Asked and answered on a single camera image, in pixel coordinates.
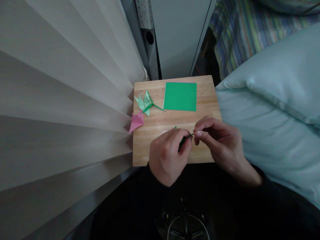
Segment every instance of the green paper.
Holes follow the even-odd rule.
[[[145,110],[143,110],[143,111],[142,111],[142,113],[144,113],[144,112],[148,111],[152,106],[153,106],[153,104],[151,103],[148,107],[146,107],[146,109],[145,109]]]
[[[181,142],[179,143],[178,152],[180,152],[180,149],[181,149],[183,143],[186,141],[186,139],[187,139],[188,137],[183,137],[183,138],[182,138]]]
[[[150,99],[149,99],[147,93],[148,93],[148,91],[146,92],[146,95],[144,96],[144,106],[145,107],[148,107],[150,105]],[[150,117],[150,109],[145,111],[145,113],[148,115],[148,117]]]
[[[139,94],[139,99],[136,98],[136,96],[134,96],[134,98],[136,99],[139,108],[143,111],[146,107],[144,106],[144,102],[142,100],[141,94]]]
[[[164,101],[164,109],[196,111],[197,83],[167,82]]]
[[[162,111],[166,112],[164,109],[162,109],[161,107],[158,107],[157,105],[153,104],[155,107],[161,109]]]
[[[151,99],[151,96],[150,96],[150,93],[148,92],[148,90],[146,90],[146,96],[151,101],[151,103],[153,103],[153,101]]]

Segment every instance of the pink origami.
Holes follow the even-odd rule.
[[[144,119],[143,119],[142,110],[137,115],[134,115],[132,113],[132,121],[131,121],[129,134],[132,133],[132,131],[135,130],[136,128],[142,126],[143,124],[144,124]]]

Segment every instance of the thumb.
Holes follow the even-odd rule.
[[[217,140],[215,140],[213,137],[209,135],[209,133],[204,131],[196,131],[194,133],[195,140],[196,138],[201,140],[203,143],[205,143],[210,150],[216,150],[218,148],[221,148],[221,143],[219,143]]]

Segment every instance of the square paper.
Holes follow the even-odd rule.
[[[197,110],[197,83],[167,82],[164,109],[180,111]]]

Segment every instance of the fingernail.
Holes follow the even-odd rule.
[[[196,131],[194,133],[194,135],[197,137],[197,138],[200,138],[202,136],[202,132],[201,131]]]

